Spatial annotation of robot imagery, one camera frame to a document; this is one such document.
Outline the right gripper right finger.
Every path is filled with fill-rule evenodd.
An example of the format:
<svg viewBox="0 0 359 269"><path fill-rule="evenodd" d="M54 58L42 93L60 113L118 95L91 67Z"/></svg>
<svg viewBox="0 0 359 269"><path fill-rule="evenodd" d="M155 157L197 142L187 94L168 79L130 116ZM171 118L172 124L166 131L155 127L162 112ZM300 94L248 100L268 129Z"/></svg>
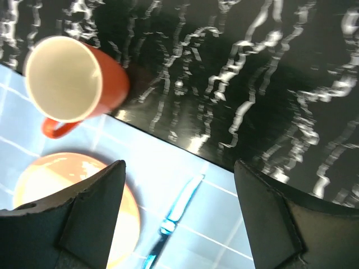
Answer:
<svg viewBox="0 0 359 269"><path fill-rule="evenodd" d="M358 268L358 209L316 198L241 160L234 180L256 268Z"/></svg>

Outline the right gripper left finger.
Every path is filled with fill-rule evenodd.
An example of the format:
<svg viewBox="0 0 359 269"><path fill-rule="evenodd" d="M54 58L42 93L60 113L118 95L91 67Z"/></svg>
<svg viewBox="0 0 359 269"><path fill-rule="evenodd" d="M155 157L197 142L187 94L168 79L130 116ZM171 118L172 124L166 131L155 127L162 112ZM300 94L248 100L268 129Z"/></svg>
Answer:
<svg viewBox="0 0 359 269"><path fill-rule="evenodd" d="M50 196L1 210L1 268L106 268L126 179L117 160Z"/></svg>

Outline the pink and cream plate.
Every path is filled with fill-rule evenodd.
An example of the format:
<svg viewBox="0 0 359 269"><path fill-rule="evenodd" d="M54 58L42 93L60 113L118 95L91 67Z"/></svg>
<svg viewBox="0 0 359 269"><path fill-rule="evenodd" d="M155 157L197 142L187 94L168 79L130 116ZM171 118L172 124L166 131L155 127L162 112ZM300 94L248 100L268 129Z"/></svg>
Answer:
<svg viewBox="0 0 359 269"><path fill-rule="evenodd" d="M35 160L20 175L13 193L13 206L39 200L87 179L107 165L90 156L60 152ZM108 268L118 268L134 251L140 237L140 213L135 198L124 186Z"/></svg>

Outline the blue checked cloth napkin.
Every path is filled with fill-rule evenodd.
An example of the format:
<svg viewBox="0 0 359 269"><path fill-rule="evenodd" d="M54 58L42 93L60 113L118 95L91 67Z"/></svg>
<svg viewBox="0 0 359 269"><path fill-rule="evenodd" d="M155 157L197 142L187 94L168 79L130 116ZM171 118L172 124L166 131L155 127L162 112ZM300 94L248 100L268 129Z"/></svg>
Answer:
<svg viewBox="0 0 359 269"><path fill-rule="evenodd" d="M253 268L233 173L107 115L84 121L58 140L42 134L42 121L23 78L1 67L2 209L16 207L19 176L41 156L77 152L106 164L124 160L127 184L139 207L141 232L136 248L119 268L140 268L175 197L204 171L205 178L157 268Z"/></svg>

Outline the blue plastic knife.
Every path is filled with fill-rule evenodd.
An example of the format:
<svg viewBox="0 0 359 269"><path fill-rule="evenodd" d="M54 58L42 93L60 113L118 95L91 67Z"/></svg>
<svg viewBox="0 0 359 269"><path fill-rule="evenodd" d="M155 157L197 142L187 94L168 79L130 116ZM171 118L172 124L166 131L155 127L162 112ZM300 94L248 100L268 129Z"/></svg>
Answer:
<svg viewBox="0 0 359 269"><path fill-rule="evenodd" d="M179 195L174 200L174 203L170 207L166 217L160 223L159 239L145 258L142 268L152 269L155 267L167 241L176 230L178 223L180 222L204 178L205 174L198 174L189 180L182 188Z"/></svg>

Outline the orange ceramic mug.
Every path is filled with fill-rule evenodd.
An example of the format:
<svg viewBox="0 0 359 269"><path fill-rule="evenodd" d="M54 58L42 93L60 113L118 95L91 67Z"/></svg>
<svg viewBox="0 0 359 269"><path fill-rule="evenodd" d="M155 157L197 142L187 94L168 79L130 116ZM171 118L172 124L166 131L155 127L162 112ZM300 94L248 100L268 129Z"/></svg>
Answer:
<svg viewBox="0 0 359 269"><path fill-rule="evenodd" d="M129 77L116 60L66 36L36 43L25 58L23 75L29 98L45 116L42 133L52 139L111 112L130 91Z"/></svg>

